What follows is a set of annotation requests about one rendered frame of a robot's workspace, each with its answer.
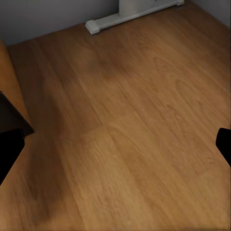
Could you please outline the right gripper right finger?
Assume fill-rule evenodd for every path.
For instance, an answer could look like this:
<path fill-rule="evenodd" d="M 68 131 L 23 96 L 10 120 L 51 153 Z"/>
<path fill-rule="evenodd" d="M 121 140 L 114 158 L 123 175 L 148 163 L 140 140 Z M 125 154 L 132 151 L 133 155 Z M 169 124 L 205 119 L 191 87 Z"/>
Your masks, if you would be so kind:
<path fill-rule="evenodd" d="M 216 146 L 231 167 L 231 130 L 220 128 L 218 131 Z"/>

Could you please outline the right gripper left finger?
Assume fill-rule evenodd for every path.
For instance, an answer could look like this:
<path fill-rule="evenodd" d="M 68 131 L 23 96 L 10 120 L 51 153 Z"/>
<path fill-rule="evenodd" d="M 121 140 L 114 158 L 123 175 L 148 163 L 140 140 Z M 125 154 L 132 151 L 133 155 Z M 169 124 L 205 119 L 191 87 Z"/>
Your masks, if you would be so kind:
<path fill-rule="evenodd" d="M 20 128 L 0 133 L 0 185 L 25 146 Z"/>

